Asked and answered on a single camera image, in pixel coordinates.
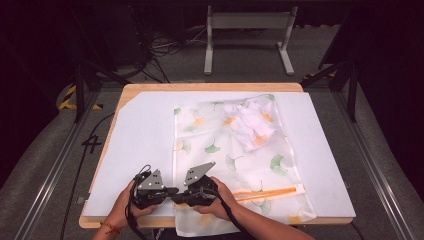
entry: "black cable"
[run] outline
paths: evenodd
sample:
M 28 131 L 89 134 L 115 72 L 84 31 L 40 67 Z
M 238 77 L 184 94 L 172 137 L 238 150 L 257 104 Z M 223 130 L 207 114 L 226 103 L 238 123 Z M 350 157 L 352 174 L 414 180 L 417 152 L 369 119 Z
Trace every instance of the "black cable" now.
M 170 41 L 168 41 L 168 42 L 165 42 L 165 43 L 162 43 L 162 44 L 159 44 L 159 43 L 157 43 L 157 44 L 155 44 L 154 46 L 153 46 L 153 44 L 154 44 L 154 41 L 152 42 L 152 52 L 154 52 L 154 53 L 160 53 L 161 55 L 157 55 L 157 54 L 155 54 L 156 55 L 156 57 L 163 57 L 163 56 L 166 56 L 166 55 L 175 55 L 175 54 L 177 54 L 178 52 L 180 52 L 181 50 L 183 50 L 184 48 L 186 48 L 186 47 L 191 47 L 191 46 L 193 46 L 193 45 L 195 45 L 197 42 L 199 42 L 198 40 L 196 40 L 197 38 L 201 38 L 201 36 L 203 35 L 203 34 L 205 34 L 206 33 L 206 29 L 203 29 L 199 34 L 197 34 L 194 38 L 192 38 L 192 39 L 190 39 L 190 40 L 185 40 L 185 43 L 182 45 L 182 44 L 180 44 L 180 43 L 178 43 L 178 42 L 170 42 Z M 168 47 L 168 49 L 167 49 L 167 51 L 158 51 L 158 50 L 156 50 L 156 48 L 158 48 L 158 47 Z
M 155 64 L 153 64 L 153 63 L 149 63 L 150 65 L 152 65 L 154 68 L 156 68 L 156 70 L 158 71 L 158 72 L 160 72 L 160 69 L 159 69 L 159 67 L 158 66 L 156 66 Z
M 152 59 L 153 59 L 153 61 L 155 61 L 155 63 L 156 63 L 156 64 L 157 64 L 157 66 L 159 67 L 160 71 L 162 72 L 162 75 L 163 75 L 163 78 L 165 79 L 165 82 L 166 82 L 166 83 L 171 83 L 171 82 L 168 80 L 168 77 L 166 76 L 165 71 L 163 71 L 162 67 L 160 66 L 159 60 L 158 60 L 155 56 L 154 56 Z
M 142 177 L 143 173 L 147 172 L 147 171 L 150 171 L 150 165 L 144 166 L 140 170 L 140 172 L 134 177 L 134 183 L 133 183 L 131 190 L 130 190 L 130 197 L 128 198 L 128 204 L 125 207 L 125 217 L 127 218 L 128 225 L 130 226 L 131 230 L 143 240 L 147 240 L 147 239 L 144 236 L 144 234 L 140 230 L 138 230 L 137 219 L 134 217 L 134 215 L 131 212 L 131 205 L 132 205 L 132 202 L 134 201 L 134 197 L 135 197 L 134 191 L 135 191 L 135 188 L 137 187 L 137 184 L 139 183 L 138 180 L 139 180 L 139 178 Z
M 77 23 L 77 25 L 78 25 L 78 27 L 79 27 L 79 29 L 80 29 L 80 31 L 81 31 L 81 33 L 82 33 L 82 35 L 84 36 L 85 40 L 86 40 L 86 41 L 88 42 L 88 44 L 90 45 L 91 50 L 93 51 L 94 55 L 95 55 L 95 56 L 96 56 L 96 58 L 97 58 L 97 61 L 99 61 L 99 63 L 103 64 L 103 62 L 102 62 L 102 60 L 101 60 L 101 58 L 100 58 L 99 54 L 98 54 L 98 53 L 97 53 L 97 51 L 96 51 L 96 48 L 94 47 L 94 44 L 91 42 L 90 38 L 88 37 L 87 33 L 85 32 L 84 28 L 82 27 L 81 22 L 79 21 L 79 19 L 78 19 L 77 15 L 75 14 L 75 12 L 73 11 L 73 8 L 72 8 L 71 6 L 69 6 L 69 11 L 71 12 L 72 17 L 74 18 L 75 22 Z
M 359 237 L 360 237 L 362 240 L 365 240 L 364 235 L 362 235 L 362 233 L 361 233 L 361 231 L 359 230 L 358 226 L 356 226 L 356 224 L 355 224 L 355 223 L 353 223 L 353 221 L 352 221 L 352 222 L 350 222 L 350 224 L 353 226 L 353 228 L 355 228 L 355 230 L 356 230 L 356 232 L 358 233 Z
M 93 128 L 93 130 L 91 131 L 89 138 L 88 138 L 86 141 L 84 141 L 82 144 L 84 144 L 84 143 L 86 143 L 86 142 L 90 141 L 90 140 L 93 138 L 93 133 L 96 131 L 97 127 L 99 127 L 99 125 L 100 125 L 100 124 L 101 124 L 104 120 L 106 120 L 107 118 L 109 118 L 109 117 L 113 116 L 114 114 L 115 114 L 115 113 L 111 113 L 111 114 L 107 115 L 106 117 L 104 117 L 102 120 L 100 120 L 100 122 L 98 122 L 98 123 L 96 124 L 96 126 Z M 61 239 L 61 240 L 62 240 L 62 239 L 64 238 L 64 236 L 65 236 L 66 223 L 67 223 L 67 221 L 68 221 L 68 215 L 69 215 L 69 211 L 70 211 L 70 209 L 71 209 L 72 199 L 73 199 L 73 197 L 74 197 L 75 188 L 76 188 L 76 186 L 77 186 L 78 177 L 79 177 L 79 174 L 80 174 L 80 172 L 81 172 L 81 167 L 82 167 L 82 164 L 83 164 L 83 162 L 84 162 L 85 154 L 87 153 L 87 149 L 88 149 L 88 144 L 86 144 L 86 145 L 85 145 L 84 153 L 83 153 L 83 155 L 82 155 L 82 157 L 81 157 L 81 161 L 80 161 L 79 166 L 78 166 L 77 174 L 76 174 L 75 179 L 74 179 L 74 184 L 73 184 L 73 186 L 72 186 L 72 191 L 71 191 L 71 194 L 70 194 L 70 196 L 69 196 L 68 206 L 66 207 L 65 217 L 64 217 L 64 219 L 63 219 L 63 224 L 62 224 L 62 231 L 60 232 L 60 239 Z
M 150 77 L 151 79 L 155 80 L 156 82 L 158 82 L 158 83 L 163 83 L 163 81 L 162 81 L 162 80 L 160 80 L 160 79 L 156 78 L 156 77 L 155 77 L 152 73 L 150 73 L 148 69 L 145 69 L 145 70 L 143 70 L 142 72 L 143 72 L 146 76 L 148 76 L 148 77 Z
M 224 201 L 224 199 L 221 197 L 221 195 L 218 192 L 215 192 L 213 190 L 210 189 L 204 189 L 204 192 L 209 192 L 212 195 L 216 196 L 217 198 L 219 198 L 219 200 L 221 200 L 221 205 L 224 208 L 225 212 L 227 213 L 228 217 L 230 218 L 231 222 L 234 224 L 234 226 L 236 226 L 242 233 L 247 234 L 248 236 L 252 236 L 238 221 L 237 219 L 234 217 L 233 212 L 231 211 L 230 206 L 228 206 L 228 204 Z
M 124 74 L 121 74 L 121 75 L 119 75 L 119 74 L 116 74 L 116 75 L 118 75 L 119 77 L 121 77 L 121 78 L 124 78 L 124 79 L 128 79 L 128 78 L 130 78 L 130 77 L 134 77 L 135 75 L 137 75 L 137 74 L 139 74 L 141 71 L 143 71 L 143 69 L 145 68 L 145 66 L 146 66 L 146 64 L 145 63 L 143 63 L 143 65 L 141 65 L 141 66 L 138 66 L 135 70 L 133 70 L 133 71 L 131 71 L 131 72 L 128 72 L 128 73 L 124 73 Z M 99 76 L 99 75 L 96 75 L 98 78 L 100 78 L 100 79 L 102 79 L 102 80 L 104 80 L 104 81 L 113 81 L 113 79 L 111 79 L 110 77 L 107 77 L 107 76 Z

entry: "crumpled fabric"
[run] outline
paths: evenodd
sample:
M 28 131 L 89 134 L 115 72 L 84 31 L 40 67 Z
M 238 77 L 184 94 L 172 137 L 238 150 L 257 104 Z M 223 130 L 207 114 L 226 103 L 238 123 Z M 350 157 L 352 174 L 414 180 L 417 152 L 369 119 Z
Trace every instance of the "crumpled fabric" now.
M 276 104 L 274 95 L 263 94 L 175 106 L 174 186 L 184 191 L 187 169 L 215 162 L 207 175 L 224 182 L 241 205 L 286 224 L 315 218 Z M 258 192 L 270 195 L 255 197 Z M 238 231 L 231 222 L 189 206 L 175 205 L 174 212 L 179 236 Z

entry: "person's left hand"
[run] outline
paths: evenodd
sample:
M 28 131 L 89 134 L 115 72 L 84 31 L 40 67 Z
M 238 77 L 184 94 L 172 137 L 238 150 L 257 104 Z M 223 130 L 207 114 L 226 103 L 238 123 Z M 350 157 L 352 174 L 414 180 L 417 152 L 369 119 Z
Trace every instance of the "person's left hand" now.
M 106 222 L 119 229 L 128 226 L 128 221 L 125 217 L 125 208 L 128 205 L 128 199 L 130 197 L 130 191 L 133 184 L 134 180 L 132 180 L 128 184 L 128 186 L 121 192 L 121 194 L 119 194 L 118 198 L 115 201 L 115 204 L 113 205 L 112 210 L 105 219 Z M 144 215 L 152 214 L 157 208 L 157 205 L 152 205 L 141 210 L 137 208 L 134 204 L 131 204 L 131 212 L 136 219 Z
M 223 182 L 221 182 L 219 179 L 215 177 L 211 177 L 211 179 L 218 186 L 218 192 L 223 198 L 223 200 L 233 211 L 237 207 L 240 207 L 240 205 L 237 203 L 236 199 L 234 198 L 233 194 L 231 193 L 231 190 L 227 187 L 227 185 L 225 185 Z M 212 213 L 213 215 L 215 215 L 215 217 L 230 221 L 230 218 L 228 217 L 227 212 L 222 206 L 221 200 L 219 200 L 219 198 L 215 198 L 215 200 L 212 202 L 210 206 L 196 205 L 193 207 L 193 210 L 200 214 Z

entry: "table surface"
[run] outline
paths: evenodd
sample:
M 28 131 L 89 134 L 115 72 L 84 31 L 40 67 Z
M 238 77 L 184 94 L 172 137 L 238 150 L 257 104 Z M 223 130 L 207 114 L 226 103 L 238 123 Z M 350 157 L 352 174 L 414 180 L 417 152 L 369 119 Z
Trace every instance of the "table surface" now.
M 302 87 L 297 83 L 199 83 L 199 84 L 129 84 L 125 86 L 121 98 L 117 105 L 116 113 L 124 107 L 129 101 L 136 97 L 139 93 L 145 91 L 227 91 L 227 92 L 303 92 Z M 101 153 L 99 163 L 96 169 L 96 173 L 93 177 L 93 181 L 89 192 L 91 193 L 94 180 L 102 164 L 102 161 L 107 152 L 110 138 L 114 130 L 118 114 L 115 114 L 107 139 L 105 141 L 105 147 Z M 320 216 L 305 222 L 303 224 L 346 224 L 352 221 L 353 214 L 346 216 Z M 83 228 L 98 228 L 99 222 L 104 220 L 105 216 L 98 217 L 87 217 L 81 214 L 79 224 Z M 160 228 L 160 227 L 175 227 L 174 217 L 164 216 L 146 216 L 138 220 L 139 226 L 143 228 Z

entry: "floor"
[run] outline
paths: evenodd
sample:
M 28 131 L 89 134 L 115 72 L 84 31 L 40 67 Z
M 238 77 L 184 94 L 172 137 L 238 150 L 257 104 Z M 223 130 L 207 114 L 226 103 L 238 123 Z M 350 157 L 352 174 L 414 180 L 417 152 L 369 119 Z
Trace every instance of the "floor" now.
M 158 60 L 171 83 L 301 82 L 306 74 L 318 71 L 337 30 L 338 26 L 293 30 L 288 52 L 294 76 L 285 74 L 275 45 L 281 36 L 270 30 L 217 34 L 210 76 L 203 74 L 204 35 L 192 41 L 194 45 Z M 149 64 L 147 69 L 165 79 L 155 66 Z M 143 73 L 129 80 L 155 82 Z M 346 116 L 346 90 L 332 93 L 327 84 L 328 79 L 322 79 L 304 90 L 313 100 L 357 217 L 353 224 L 298 228 L 316 239 L 424 239 L 424 204 L 391 154 L 361 89 L 355 124 Z M 58 106 L 67 91 L 58 96 Z M 104 81 L 100 92 L 86 94 L 86 102 L 101 105 L 100 110 L 89 110 L 75 124 L 76 111 L 61 109 L 34 140 L 0 191 L 0 239 L 93 236 L 95 229 L 79 227 L 78 220 L 103 145 L 91 151 L 84 142 L 94 134 L 104 143 L 121 92 L 119 84 Z M 130 230 L 120 237 L 135 238 Z

